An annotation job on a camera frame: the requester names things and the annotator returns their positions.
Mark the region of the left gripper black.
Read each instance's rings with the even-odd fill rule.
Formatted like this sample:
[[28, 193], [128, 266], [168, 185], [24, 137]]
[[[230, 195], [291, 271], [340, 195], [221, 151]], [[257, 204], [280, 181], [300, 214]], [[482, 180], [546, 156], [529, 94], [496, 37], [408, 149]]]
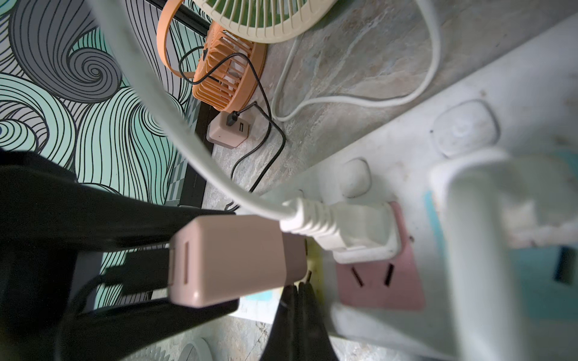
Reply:
[[233, 313], [155, 299], [68, 316], [78, 251], [168, 242], [219, 210], [155, 205], [98, 190], [33, 152], [1, 152], [1, 358], [120, 360]]

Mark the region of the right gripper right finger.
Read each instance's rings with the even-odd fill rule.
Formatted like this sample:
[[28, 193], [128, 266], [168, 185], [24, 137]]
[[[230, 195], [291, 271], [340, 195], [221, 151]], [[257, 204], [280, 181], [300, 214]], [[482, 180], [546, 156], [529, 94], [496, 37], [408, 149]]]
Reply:
[[338, 360], [309, 283], [300, 283], [297, 299], [298, 360]]

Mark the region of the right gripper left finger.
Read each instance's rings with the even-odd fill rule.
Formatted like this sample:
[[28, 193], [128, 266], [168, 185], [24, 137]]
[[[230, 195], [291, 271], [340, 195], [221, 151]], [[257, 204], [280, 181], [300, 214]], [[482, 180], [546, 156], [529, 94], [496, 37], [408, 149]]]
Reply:
[[294, 285], [283, 289], [261, 361], [296, 360], [299, 346], [297, 295], [297, 287]]

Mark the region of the pink USB adapter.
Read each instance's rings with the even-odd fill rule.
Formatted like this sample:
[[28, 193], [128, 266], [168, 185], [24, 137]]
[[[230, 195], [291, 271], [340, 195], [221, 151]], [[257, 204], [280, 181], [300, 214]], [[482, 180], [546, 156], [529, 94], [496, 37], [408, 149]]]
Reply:
[[169, 243], [172, 303], [204, 308], [284, 287], [307, 274], [306, 240], [256, 215], [193, 219]]

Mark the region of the white power strip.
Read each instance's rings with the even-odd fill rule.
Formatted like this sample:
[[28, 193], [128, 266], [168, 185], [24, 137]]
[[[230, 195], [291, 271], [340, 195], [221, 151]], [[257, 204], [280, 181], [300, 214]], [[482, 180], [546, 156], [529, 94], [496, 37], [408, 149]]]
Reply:
[[439, 359], [577, 358], [577, 18], [265, 197], [391, 203], [379, 249], [320, 251], [329, 330]]

